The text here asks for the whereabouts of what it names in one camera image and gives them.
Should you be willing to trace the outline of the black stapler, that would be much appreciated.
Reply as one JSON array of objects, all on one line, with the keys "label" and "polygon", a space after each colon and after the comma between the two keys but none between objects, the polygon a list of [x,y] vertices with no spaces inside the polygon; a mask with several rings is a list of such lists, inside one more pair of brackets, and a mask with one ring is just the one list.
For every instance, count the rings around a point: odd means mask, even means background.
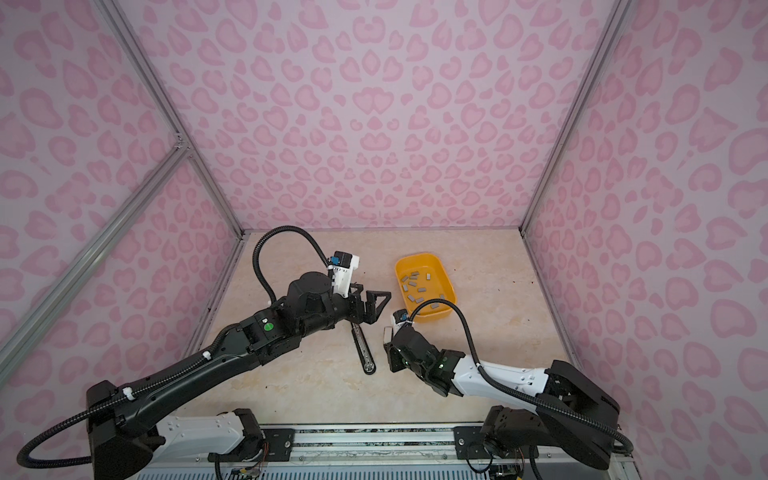
[{"label": "black stapler", "polygon": [[351,333],[363,372],[366,375],[373,375],[377,367],[362,328],[352,323]]}]

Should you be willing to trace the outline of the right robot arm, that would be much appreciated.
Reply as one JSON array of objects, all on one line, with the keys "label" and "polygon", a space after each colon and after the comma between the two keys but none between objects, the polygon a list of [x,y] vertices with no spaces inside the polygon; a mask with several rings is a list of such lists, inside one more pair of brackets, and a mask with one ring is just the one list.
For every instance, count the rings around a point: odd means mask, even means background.
[{"label": "right robot arm", "polygon": [[619,404],[568,362],[532,369],[477,363],[464,352],[438,349],[410,325],[393,330],[384,349],[391,372],[407,369],[443,397],[494,400],[481,429],[482,448],[492,455],[551,446],[605,471],[617,451],[614,438],[573,416],[614,429]]}]

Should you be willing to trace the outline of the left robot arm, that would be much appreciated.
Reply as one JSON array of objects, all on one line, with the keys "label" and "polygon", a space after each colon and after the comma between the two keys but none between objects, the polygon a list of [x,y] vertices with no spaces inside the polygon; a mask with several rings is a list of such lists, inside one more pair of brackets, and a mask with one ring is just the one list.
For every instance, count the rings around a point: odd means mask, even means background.
[{"label": "left robot arm", "polygon": [[334,292],[329,276],[305,273],[275,304],[226,326],[189,357],[120,386],[104,380],[90,387],[87,404],[97,411],[87,422],[95,478],[126,479],[138,473],[167,443],[159,434],[160,421],[218,384],[267,365],[297,349],[303,338],[342,320],[375,323],[390,292],[357,283],[351,288],[342,295]]}]

